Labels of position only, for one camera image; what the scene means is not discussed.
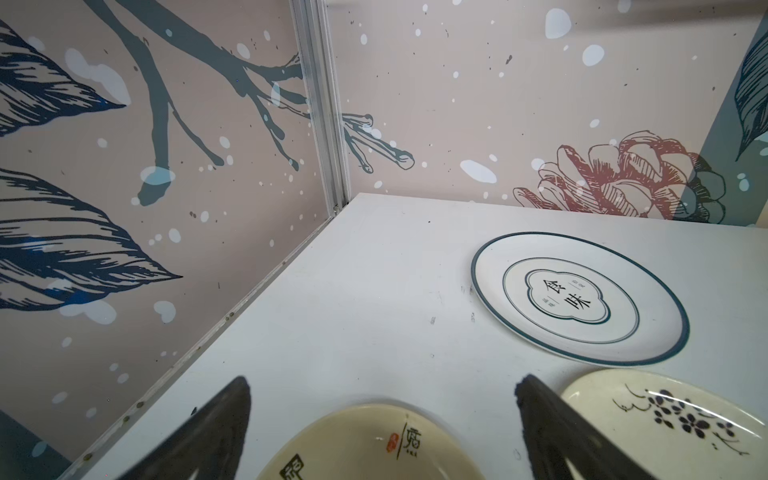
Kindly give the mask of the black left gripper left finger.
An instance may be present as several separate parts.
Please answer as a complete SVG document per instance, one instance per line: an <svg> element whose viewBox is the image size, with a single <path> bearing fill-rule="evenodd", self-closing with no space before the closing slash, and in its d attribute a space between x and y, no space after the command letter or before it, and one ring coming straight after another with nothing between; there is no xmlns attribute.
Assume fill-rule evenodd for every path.
<svg viewBox="0 0 768 480"><path fill-rule="evenodd" d="M122 477L233 479L250 412L250 387L245 377L238 376Z"/></svg>

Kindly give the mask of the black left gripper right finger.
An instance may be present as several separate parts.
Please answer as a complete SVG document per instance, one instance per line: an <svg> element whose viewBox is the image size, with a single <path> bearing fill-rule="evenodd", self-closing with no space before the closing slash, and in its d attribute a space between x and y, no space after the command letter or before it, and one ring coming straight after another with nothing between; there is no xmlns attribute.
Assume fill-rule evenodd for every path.
<svg viewBox="0 0 768 480"><path fill-rule="evenodd" d="M535 479L652 477L536 376L525 376L515 396Z"/></svg>

